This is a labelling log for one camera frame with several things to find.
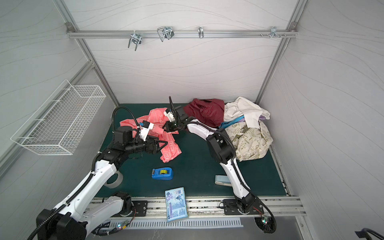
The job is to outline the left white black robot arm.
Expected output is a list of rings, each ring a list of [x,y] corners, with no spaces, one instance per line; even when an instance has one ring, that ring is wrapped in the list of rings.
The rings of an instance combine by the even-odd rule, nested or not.
[[[109,197],[106,203],[90,212],[86,212],[86,208],[130,155],[154,155],[168,145],[167,141],[159,138],[164,132],[163,125],[168,121],[168,112],[165,108],[157,108],[151,110],[146,117],[122,121],[118,128],[112,123],[112,141],[94,157],[89,174],[53,209],[44,209],[39,213],[37,226],[28,238],[84,240],[112,215],[130,213],[134,209],[131,196],[121,192]]]

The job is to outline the pink patterned cloth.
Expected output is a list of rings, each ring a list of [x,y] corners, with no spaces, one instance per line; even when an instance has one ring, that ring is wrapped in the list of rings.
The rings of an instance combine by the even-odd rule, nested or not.
[[[154,127],[149,130],[148,136],[153,136],[159,138],[160,141],[168,142],[161,150],[161,161],[163,163],[168,163],[179,156],[182,151],[178,144],[175,141],[174,135],[177,135],[179,132],[166,132],[163,129],[165,123],[169,120],[165,115],[164,111],[166,108],[155,108],[149,111],[147,115],[136,118],[136,121],[140,124],[144,121],[154,124]]]

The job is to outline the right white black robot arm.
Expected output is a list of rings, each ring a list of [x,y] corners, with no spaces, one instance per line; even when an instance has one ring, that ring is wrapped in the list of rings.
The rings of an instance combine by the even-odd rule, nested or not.
[[[166,132],[187,129],[190,133],[198,135],[207,142],[212,158],[221,165],[231,183],[235,202],[223,204],[223,207],[236,210],[241,215],[248,215],[256,211],[260,215],[255,222],[257,227],[265,234],[273,234],[277,229],[277,222],[270,209],[259,197],[252,193],[246,184],[238,167],[236,150],[224,129],[213,129],[194,117],[190,117],[182,106],[175,107],[170,102],[170,107],[164,112],[168,121],[163,126]]]

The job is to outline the cream patterned cloth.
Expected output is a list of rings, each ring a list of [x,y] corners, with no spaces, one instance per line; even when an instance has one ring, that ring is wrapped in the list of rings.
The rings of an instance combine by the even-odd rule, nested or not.
[[[235,147],[238,161],[262,159],[267,154],[274,140],[262,121],[259,125],[259,129],[248,128],[246,122],[241,122],[225,129]]]

